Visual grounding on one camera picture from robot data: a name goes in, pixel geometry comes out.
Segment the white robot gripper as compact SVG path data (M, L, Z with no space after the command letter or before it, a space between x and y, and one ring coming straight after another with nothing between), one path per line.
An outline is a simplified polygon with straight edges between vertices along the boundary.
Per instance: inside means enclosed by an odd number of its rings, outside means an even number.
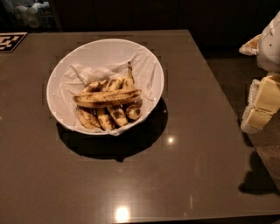
M269 72L261 80L253 79L248 93L241 130L248 134L261 131L280 109L280 11L263 29L239 48L239 53L256 56L257 65Z

